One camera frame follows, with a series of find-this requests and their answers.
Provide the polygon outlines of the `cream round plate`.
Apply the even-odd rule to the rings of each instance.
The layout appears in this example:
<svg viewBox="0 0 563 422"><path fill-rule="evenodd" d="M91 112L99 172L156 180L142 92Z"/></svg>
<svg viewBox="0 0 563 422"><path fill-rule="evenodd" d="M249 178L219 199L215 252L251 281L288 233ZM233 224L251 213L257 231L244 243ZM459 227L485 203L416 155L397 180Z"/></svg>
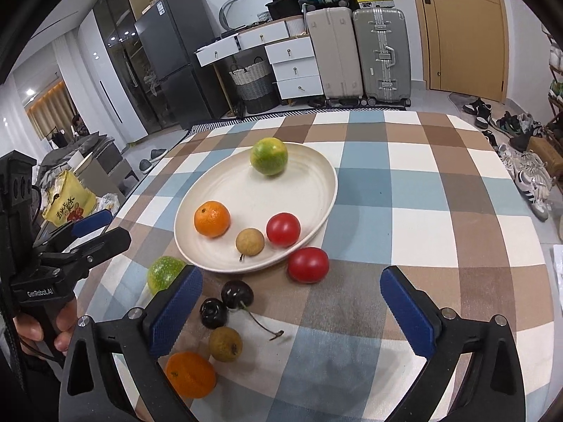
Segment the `cream round plate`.
<svg viewBox="0 0 563 422"><path fill-rule="evenodd" d="M288 143L285 170L272 177L256 171L250 150L232 154L214 165L189 188L178 207L174 238L184 259L213 273L250 273L275 265L307 245L323 229L338 192L338 176L331 162L316 149ZM195 227L195 213L214 200L227 208L231 225L220 237L208 238ZM270 242L254 257L240 258L236 237L246 228L266 232L268 220L279 212L296 216L301 225L297 242L286 248Z"/></svg>

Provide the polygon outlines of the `yellow snack bag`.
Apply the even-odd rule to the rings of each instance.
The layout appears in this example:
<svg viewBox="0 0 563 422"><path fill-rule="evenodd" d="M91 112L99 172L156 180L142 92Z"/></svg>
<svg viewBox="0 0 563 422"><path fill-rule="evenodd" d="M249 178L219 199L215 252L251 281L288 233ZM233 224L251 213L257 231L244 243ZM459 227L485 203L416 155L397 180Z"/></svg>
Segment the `yellow snack bag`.
<svg viewBox="0 0 563 422"><path fill-rule="evenodd" d="M60 227L90 215L95 204L95 194L85 188L73 172L63 171L47 191L47 205L42 215L46 221Z"/></svg>

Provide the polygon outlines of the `beige suitcase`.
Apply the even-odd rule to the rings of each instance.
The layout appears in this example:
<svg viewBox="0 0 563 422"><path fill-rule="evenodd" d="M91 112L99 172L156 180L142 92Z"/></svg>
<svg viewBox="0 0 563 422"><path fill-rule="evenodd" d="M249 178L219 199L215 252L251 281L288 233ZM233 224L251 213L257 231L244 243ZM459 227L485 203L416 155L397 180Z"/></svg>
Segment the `beige suitcase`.
<svg viewBox="0 0 563 422"><path fill-rule="evenodd" d="M316 9L305 14L328 99L363 97L363 78L350 8Z"/></svg>

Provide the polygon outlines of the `orange mandarin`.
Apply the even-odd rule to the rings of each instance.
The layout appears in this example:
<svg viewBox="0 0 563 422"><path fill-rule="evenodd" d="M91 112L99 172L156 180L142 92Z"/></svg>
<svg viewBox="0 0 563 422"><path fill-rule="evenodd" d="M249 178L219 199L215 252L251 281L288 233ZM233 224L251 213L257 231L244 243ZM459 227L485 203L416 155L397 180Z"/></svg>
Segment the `orange mandarin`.
<svg viewBox="0 0 563 422"><path fill-rule="evenodd" d="M217 385L215 368L195 352L171 355L165 367L165 375L182 398L204 398Z"/></svg>
<svg viewBox="0 0 563 422"><path fill-rule="evenodd" d="M224 235L230 225L230 212L220 202L207 201L195 211L195 229L199 234L207 238L218 238Z"/></svg>

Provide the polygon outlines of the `red cherry tomato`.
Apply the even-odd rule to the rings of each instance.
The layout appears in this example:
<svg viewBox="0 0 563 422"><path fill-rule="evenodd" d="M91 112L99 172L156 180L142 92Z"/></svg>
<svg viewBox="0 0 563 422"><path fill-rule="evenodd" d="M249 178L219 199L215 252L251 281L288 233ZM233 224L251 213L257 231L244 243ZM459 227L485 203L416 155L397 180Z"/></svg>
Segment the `red cherry tomato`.
<svg viewBox="0 0 563 422"><path fill-rule="evenodd" d="M296 244L301 235L301 223L295 215L280 212L272 216L266 225L268 240L276 247L289 248Z"/></svg>
<svg viewBox="0 0 563 422"><path fill-rule="evenodd" d="M306 247L295 251L288 259L289 276L303 284L319 283L329 272L329 258L320 248Z"/></svg>

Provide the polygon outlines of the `white drawer desk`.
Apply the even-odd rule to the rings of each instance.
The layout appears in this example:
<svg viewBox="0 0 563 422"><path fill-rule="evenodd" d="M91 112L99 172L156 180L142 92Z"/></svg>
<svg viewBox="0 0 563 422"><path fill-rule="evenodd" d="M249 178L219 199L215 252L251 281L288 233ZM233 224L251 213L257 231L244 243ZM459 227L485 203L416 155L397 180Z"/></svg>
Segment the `white drawer desk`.
<svg viewBox="0 0 563 422"><path fill-rule="evenodd" d="M323 96L311 37L302 15L246 28L196 51L201 67L254 48L265 48L282 100Z"/></svg>

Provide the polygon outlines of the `green passion fruit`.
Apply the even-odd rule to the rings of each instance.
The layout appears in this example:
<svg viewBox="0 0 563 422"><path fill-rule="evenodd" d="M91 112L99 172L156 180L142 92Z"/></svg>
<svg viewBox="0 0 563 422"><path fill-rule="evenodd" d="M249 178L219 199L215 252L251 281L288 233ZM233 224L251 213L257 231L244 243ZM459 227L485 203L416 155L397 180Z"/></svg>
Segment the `green passion fruit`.
<svg viewBox="0 0 563 422"><path fill-rule="evenodd" d="M182 272L186 263L176 257L163 255L157 258L147 272L147 284L152 295L166 290Z"/></svg>

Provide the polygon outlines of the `wooden door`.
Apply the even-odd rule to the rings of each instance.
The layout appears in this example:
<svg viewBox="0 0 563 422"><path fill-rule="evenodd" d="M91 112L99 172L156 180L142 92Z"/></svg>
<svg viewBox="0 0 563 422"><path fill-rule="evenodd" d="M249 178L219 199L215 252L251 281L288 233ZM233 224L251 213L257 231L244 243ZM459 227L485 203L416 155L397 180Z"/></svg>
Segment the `wooden door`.
<svg viewBox="0 0 563 422"><path fill-rule="evenodd" d="M415 0L415 5L428 87L503 102L508 85L504 0Z"/></svg>

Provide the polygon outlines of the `silver suitcase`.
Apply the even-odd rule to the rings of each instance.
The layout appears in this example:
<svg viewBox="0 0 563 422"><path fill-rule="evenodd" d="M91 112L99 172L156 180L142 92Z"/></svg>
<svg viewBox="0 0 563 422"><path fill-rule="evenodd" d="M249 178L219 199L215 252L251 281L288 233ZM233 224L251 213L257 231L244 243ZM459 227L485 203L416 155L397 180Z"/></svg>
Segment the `silver suitcase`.
<svg viewBox="0 0 563 422"><path fill-rule="evenodd" d="M411 106L411 64L406 18L400 9L357 9L352 16L366 97Z"/></svg>

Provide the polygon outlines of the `yellow passion fruit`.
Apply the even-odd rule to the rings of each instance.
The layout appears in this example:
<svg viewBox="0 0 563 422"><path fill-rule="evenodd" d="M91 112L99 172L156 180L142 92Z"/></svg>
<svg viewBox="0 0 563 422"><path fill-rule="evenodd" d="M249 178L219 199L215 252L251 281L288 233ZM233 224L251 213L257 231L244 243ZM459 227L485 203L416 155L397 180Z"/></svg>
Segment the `yellow passion fruit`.
<svg viewBox="0 0 563 422"><path fill-rule="evenodd" d="M251 149L250 163L255 170L266 176L278 175L288 162L288 150L282 140L266 137Z"/></svg>

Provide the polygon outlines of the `woven laundry basket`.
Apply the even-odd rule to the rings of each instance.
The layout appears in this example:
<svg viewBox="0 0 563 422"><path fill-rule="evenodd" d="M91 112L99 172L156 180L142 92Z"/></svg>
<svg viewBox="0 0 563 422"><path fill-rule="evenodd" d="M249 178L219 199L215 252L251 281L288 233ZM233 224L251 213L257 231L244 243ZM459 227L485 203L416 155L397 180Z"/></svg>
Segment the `woven laundry basket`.
<svg viewBox="0 0 563 422"><path fill-rule="evenodd" d="M247 113L265 113L280 105L272 67L261 56L246 67L233 64L229 74Z"/></svg>

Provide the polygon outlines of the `brown longan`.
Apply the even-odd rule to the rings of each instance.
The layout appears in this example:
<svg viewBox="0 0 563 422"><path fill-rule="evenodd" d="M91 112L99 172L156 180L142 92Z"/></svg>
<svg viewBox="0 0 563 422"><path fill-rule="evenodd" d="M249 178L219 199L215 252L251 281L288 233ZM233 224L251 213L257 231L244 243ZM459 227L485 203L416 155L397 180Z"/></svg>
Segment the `brown longan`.
<svg viewBox="0 0 563 422"><path fill-rule="evenodd" d="M236 238L236 248L240 253L240 261L245 257L253 257L262 252L265 241L263 234L255 228L242 230Z"/></svg>
<svg viewBox="0 0 563 422"><path fill-rule="evenodd" d="M210 335L209 352L213 359L230 363L237 360L242 352L243 344L240 334L229 327L219 327Z"/></svg>

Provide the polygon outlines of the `black refrigerator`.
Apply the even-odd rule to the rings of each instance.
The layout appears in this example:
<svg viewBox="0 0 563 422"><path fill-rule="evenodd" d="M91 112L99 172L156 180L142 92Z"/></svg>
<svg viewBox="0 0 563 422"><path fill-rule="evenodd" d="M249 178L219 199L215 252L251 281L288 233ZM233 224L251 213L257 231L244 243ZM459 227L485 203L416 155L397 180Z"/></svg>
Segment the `black refrigerator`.
<svg viewBox="0 0 563 422"><path fill-rule="evenodd" d="M196 55L215 40L203 0L158 0L135 28L168 105L185 130L227 113L217 74L202 67Z"/></svg>

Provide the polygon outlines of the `checkered tablecloth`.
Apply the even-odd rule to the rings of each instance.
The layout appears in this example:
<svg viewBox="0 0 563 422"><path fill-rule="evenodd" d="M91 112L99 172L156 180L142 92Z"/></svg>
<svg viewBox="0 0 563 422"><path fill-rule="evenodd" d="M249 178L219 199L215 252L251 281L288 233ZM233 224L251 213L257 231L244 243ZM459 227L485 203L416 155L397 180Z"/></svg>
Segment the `checkered tablecloth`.
<svg viewBox="0 0 563 422"><path fill-rule="evenodd" d="M440 307L469 319L508 319L530 421L547 406L555 325L548 269L530 210L488 140L443 113L359 110L265 119L183 140L130 196L115 222L130 249L91 272L78 305L96 320L147 297L147 269L177 255L181 199L207 169L268 136L323 153L339 177L327 226L315 239L330 259L322 282L285 267L249 274L249 313L231 326L244 342L217 364L217 387L192 404L203 421L382 421L424 364L379 291L399 267Z"/></svg>

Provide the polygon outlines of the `yellow black box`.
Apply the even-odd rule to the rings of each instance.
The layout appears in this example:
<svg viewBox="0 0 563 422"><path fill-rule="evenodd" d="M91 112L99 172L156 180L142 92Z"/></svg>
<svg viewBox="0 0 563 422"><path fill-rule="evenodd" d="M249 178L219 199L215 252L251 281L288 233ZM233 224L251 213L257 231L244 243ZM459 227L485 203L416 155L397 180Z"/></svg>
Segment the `yellow black box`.
<svg viewBox="0 0 563 422"><path fill-rule="evenodd" d="M357 0L360 9L394 8L394 0Z"/></svg>

